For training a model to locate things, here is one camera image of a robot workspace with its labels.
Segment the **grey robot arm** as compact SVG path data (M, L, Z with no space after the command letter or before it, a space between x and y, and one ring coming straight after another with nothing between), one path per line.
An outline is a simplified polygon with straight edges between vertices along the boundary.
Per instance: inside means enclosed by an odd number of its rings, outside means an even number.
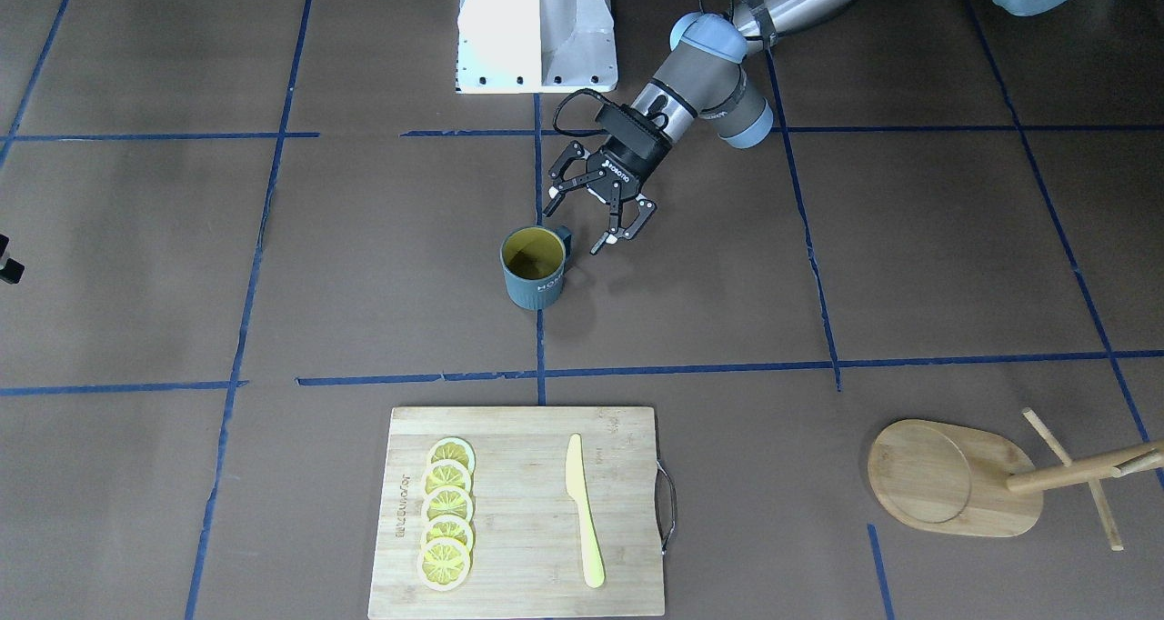
M672 27L669 56L631 104L615 104L585 88L599 104L596 133L606 141L583 147L585 131L567 131L565 152L547 172L544 218L567 195L585 188L606 206L606 231L592 245L636 238L656 212L643 186L697 120L707 120L728 147L761 143L775 115L745 72L753 54L843 14L857 0L736 0L728 10L696 10Z

